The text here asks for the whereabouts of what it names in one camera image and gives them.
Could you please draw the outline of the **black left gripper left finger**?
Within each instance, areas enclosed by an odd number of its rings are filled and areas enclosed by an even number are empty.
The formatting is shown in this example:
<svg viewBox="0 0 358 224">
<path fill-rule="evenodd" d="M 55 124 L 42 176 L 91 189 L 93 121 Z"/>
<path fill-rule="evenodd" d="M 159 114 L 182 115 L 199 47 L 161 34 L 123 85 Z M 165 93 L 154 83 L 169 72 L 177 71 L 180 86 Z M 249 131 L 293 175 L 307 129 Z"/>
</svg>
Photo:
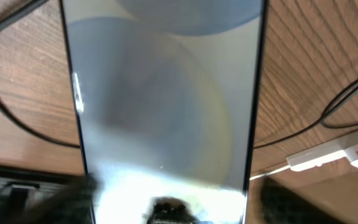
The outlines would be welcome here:
<svg viewBox="0 0 358 224">
<path fill-rule="evenodd" d="M 50 198 L 14 219 L 16 224 L 90 224 L 93 195 L 98 181 L 91 175 L 77 177 Z"/>
</svg>

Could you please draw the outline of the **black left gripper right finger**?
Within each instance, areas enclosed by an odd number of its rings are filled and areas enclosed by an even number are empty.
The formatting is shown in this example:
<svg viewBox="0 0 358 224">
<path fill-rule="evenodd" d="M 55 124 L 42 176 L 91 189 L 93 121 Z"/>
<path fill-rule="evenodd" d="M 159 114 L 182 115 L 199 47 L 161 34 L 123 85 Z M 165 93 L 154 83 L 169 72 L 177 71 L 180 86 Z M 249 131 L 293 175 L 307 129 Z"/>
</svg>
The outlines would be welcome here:
<svg viewBox="0 0 358 224">
<path fill-rule="evenodd" d="M 345 224 L 270 177 L 260 186 L 260 214 L 268 224 Z"/>
</svg>

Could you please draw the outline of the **Samsung Galaxy smartphone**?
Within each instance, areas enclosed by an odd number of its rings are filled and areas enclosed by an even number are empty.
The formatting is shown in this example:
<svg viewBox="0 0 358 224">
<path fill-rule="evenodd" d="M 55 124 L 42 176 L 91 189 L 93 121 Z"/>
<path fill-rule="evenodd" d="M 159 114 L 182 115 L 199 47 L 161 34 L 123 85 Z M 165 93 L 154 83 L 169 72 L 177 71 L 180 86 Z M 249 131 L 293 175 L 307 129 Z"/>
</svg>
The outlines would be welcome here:
<svg viewBox="0 0 358 224">
<path fill-rule="evenodd" d="M 61 2 L 93 223 L 243 223 L 266 1 Z"/>
</svg>

